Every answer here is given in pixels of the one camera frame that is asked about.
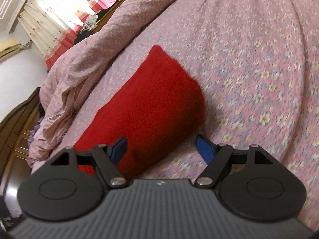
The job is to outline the pink crumpled duvet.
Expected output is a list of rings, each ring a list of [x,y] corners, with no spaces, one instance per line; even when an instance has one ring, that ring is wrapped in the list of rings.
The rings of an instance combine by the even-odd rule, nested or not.
[[[110,62],[175,0],[125,0],[97,33],[65,52],[39,90],[45,116],[29,146],[28,165],[42,164],[60,143]]]

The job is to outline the pink white curtain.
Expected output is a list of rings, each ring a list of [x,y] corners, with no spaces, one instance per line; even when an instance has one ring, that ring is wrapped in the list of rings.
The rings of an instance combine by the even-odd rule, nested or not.
[[[27,0],[18,22],[50,69],[74,45],[85,20],[121,0]]]

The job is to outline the wall air conditioner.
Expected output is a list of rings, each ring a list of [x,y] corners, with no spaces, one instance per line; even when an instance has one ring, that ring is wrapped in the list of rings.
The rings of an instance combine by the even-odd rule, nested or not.
[[[21,44],[15,38],[6,40],[1,43],[0,61],[5,61],[8,58],[16,55],[21,50]]]

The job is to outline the pink floral bed sheet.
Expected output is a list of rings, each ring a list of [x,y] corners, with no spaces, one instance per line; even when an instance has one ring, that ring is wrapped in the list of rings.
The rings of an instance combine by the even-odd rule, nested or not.
[[[202,88],[202,132],[284,164],[307,189],[299,217],[317,230],[318,0],[175,0],[110,62],[49,157],[80,138],[154,45]]]

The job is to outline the red knit sweater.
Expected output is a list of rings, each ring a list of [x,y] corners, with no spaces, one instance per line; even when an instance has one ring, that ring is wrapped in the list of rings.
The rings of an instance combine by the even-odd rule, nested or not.
[[[86,151],[126,136],[128,149],[117,168],[132,179],[192,136],[205,111],[198,82],[154,45],[134,75],[98,110],[75,148]]]

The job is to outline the dark wooden headboard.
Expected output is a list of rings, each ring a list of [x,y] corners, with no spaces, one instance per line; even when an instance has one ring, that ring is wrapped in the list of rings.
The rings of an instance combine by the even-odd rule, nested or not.
[[[17,201],[21,183],[30,176],[28,139],[39,120],[39,88],[16,106],[1,122],[1,215],[19,218]]]

